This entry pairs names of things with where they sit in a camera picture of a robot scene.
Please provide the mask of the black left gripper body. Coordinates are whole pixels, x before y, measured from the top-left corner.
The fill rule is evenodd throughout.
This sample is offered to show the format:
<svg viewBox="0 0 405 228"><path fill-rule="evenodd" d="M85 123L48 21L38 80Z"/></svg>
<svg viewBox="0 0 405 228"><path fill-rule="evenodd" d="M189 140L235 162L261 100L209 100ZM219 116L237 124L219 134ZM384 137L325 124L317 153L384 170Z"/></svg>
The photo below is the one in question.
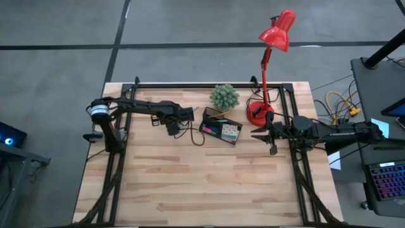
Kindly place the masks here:
<svg viewBox="0 0 405 228"><path fill-rule="evenodd" d="M156 116L161 125L178 123L180 119L180 106L158 106L158 113Z"/></svg>

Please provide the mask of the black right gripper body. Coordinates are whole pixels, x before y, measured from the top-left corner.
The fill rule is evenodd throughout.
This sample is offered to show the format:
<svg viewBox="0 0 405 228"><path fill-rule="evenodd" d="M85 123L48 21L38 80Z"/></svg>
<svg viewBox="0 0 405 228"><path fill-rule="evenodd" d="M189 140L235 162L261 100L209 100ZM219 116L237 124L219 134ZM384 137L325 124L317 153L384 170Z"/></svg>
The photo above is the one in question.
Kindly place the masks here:
<svg viewBox="0 0 405 228"><path fill-rule="evenodd" d="M273 128L275 129L275 135L282 139L293 139L289 132L289 128L282 122L274 122Z"/></svg>

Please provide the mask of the teal patterned note pad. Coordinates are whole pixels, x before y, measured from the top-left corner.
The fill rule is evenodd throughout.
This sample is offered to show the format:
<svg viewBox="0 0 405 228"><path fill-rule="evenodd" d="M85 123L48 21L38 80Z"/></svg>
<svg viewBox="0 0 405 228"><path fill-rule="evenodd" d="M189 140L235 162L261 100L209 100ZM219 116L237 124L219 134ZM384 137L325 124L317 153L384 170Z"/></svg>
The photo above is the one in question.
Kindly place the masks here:
<svg viewBox="0 0 405 228"><path fill-rule="evenodd" d="M238 126L224 123L221 127L221 138L228 141L236 141L239 136Z"/></svg>

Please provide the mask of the black mesh desk organizer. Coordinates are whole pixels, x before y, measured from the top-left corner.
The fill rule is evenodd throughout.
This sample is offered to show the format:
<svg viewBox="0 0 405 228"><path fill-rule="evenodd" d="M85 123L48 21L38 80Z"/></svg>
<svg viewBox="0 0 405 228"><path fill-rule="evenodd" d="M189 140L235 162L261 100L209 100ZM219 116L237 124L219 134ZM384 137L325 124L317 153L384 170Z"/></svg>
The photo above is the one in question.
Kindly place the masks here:
<svg viewBox="0 0 405 228"><path fill-rule="evenodd" d="M209 136L212 136L212 137L215 137L215 138L220 139L222 141L225 141L225 142L227 142L229 144L236 145L239 136L238 136L236 141L224 140L224 139L221 138L221 127L222 127L223 124L236 125L236 126L238 126L239 135L240 135L243 125L241 123L238 123L238 122L233 121L233 120L231 120L229 118L226 118L226 117L224 117L222 119L209 118L210 115L215 115L217 113L222 113L222 112L218 111L218 110L215 110L215 109L212 109L212 108L209 108L209 107L205 107L205 109L204 109L204 111L202 113L202 121L201 121L200 126L199 126L199 131L203 132L203 133L205 133L205 134L207 134ZM223 119L228 120L228 122L221 123L221 122L216 121L216 120L223 120ZM209 126L217 127L218 128L218 133L215 133L215 132L207 133L207 132L202 130L203 127L208 127L209 128Z"/></svg>

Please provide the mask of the potted artificial succulent plant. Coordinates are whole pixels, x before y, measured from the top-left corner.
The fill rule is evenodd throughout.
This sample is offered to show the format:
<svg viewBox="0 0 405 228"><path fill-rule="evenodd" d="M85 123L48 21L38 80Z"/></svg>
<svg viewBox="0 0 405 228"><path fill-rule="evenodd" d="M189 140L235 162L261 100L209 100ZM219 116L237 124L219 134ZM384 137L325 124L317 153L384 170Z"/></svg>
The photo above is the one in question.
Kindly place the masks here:
<svg viewBox="0 0 405 228"><path fill-rule="evenodd" d="M220 111L229 111L239 105L239 93L230 84L216 85L209 98L211 104Z"/></svg>

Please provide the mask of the white paper sheet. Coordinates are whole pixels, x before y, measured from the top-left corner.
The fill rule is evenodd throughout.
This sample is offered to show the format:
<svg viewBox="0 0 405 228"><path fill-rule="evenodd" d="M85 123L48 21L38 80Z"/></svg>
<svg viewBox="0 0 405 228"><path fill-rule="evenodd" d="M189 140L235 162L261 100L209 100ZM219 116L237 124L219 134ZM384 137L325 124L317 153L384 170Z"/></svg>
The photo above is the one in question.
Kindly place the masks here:
<svg viewBox="0 0 405 228"><path fill-rule="evenodd" d="M328 162L331 169L341 170L340 151L328 155Z"/></svg>
<svg viewBox="0 0 405 228"><path fill-rule="evenodd" d="M378 128L382 131L382 135L385 138L389 138L390 126L388 123L383 122L381 120L374 119L374 118L371 119L371 122L378 126Z"/></svg>

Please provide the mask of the red desk lamp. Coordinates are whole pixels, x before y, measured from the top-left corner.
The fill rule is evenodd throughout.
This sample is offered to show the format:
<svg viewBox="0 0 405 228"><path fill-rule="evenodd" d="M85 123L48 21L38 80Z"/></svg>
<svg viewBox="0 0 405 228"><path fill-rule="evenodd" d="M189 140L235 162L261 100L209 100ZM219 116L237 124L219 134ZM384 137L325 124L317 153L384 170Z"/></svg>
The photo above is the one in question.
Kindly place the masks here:
<svg viewBox="0 0 405 228"><path fill-rule="evenodd" d="M266 71L270 60L272 48L287 52L289 50L289 30L296 19L296 14L291 9L285 9L279 16L271 18L271 26L259 35L259 40L266 44L266 49L261 60L263 100L255 101L247 106L248 121L258 127L266 123L266 112L274 111L267 95Z"/></svg>

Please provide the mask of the dark grey desk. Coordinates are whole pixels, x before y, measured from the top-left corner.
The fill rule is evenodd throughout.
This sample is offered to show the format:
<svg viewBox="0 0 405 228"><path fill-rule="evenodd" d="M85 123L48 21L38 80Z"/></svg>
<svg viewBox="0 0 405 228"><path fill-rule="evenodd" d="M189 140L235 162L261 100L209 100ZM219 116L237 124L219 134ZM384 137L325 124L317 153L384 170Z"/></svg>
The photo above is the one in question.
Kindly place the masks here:
<svg viewBox="0 0 405 228"><path fill-rule="evenodd" d="M405 68L391 61L381 61L373 68L366 68L366 58L351 60L359 99L366 121L378 120L389 126L388 139L360 150L365 171L364 190L368 208L377 215L405 219L405 196L401 199L380 201L368 165L405 162L405 125L400 126L396 117L385 116L382 111L395 103L405 102Z"/></svg>

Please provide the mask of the black desk monitor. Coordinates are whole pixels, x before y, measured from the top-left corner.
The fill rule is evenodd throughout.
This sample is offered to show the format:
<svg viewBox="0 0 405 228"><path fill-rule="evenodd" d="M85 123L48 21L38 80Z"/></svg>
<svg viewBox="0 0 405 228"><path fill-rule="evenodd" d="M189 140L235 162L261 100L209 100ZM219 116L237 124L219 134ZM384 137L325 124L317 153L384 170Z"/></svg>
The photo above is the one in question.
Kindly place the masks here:
<svg viewBox="0 0 405 228"><path fill-rule="evenodd" d="M388 106L381 111L381 115L388 117L405 117L405 98L397 101L396 103Z"/></svg>

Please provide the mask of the black backlit keyboard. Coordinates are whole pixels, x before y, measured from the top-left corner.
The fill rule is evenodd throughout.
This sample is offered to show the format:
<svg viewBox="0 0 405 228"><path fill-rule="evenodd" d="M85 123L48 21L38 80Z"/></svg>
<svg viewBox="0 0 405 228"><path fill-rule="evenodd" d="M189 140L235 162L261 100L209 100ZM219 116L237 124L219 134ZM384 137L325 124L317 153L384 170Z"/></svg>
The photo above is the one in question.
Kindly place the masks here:
<svg viewBox="0 0 405 228"><path fill-rule="evenodd" d="M405 199L405 160L370 164L366 168L379 201Z"/></svg>

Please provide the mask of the black pole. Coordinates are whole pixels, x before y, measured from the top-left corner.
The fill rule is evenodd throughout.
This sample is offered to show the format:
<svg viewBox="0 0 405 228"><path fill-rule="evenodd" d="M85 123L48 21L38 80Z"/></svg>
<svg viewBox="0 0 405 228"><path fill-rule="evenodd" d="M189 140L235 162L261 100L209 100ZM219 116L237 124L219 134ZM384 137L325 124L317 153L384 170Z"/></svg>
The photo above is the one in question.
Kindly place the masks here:
<svg viewBox="0 0 405 228"><path fill-rule="evenodd" d="M390 53L405 43L405 28L394 36L388 43L382 46L376 53L369 58L362 58L363 66L367 69L374 69Z"/></svg>

